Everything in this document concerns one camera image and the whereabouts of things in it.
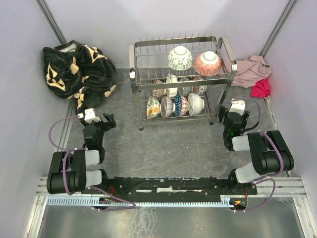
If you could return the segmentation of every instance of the metal dish rack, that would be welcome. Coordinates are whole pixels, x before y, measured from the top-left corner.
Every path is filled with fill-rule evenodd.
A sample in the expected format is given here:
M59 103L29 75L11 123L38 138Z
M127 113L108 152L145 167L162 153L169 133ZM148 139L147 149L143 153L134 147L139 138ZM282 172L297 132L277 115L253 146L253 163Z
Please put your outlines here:
M206 77L199 75L193 67L184 71L176 71L169 68L166 64L168 52L178 45L188 48L193 55L193 59L205 51L215 52L221 59L221 73L219 75ZM225 48L225 58L223 58L221 54L222 46ZM220 37L219 40L211 35L178 37L177 39L152 39L131 44L129 50L130 82L136 109L136 119L140 130L143 130L145 125L193 122L199 120L207 120L210 124L215 122L216 115L220 110L237 71L237 63L226 37ZM167 73L174 74L177 77L187 78L201 76L204 80L166 83ZM154 84L155 79L159 79L163 83ZM206 91L205 94L201 96L205 101L205 108L197 116L191 117L185 115L183 117L170 116L168 118L161 118L159 115L156 118L147 119L147 101L153 89L216 84L226 84L226 87L214 110L212 110L210 97Z

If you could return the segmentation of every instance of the wall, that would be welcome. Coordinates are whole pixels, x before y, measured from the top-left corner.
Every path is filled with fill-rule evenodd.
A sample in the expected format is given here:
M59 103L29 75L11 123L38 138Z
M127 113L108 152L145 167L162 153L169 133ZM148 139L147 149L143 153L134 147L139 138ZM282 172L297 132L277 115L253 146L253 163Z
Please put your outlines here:
M258 54L287 0L47 0L65 37L101 48L128 64L141 38L227 36L237 59Z
M317 218L317 1L298 1L265 61L272 65L270 96L277 125L294 158Z
M41 175L54 148L49 126L67 102L47 88L42 47L58 41L34 0L4 0L0 7L0 237L23 237ZM54 139L60 129L56 129Z

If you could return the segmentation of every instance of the red patterned bowl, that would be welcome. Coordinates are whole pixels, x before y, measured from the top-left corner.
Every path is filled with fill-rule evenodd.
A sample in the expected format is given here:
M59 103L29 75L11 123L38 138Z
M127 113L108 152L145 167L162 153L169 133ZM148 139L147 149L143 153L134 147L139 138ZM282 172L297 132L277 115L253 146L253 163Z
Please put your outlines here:
M198 74L204 76L213 76L217 75L221 72L221 60L219 56L212 52L207 51L200 54L195 62L194 62L194 69Z

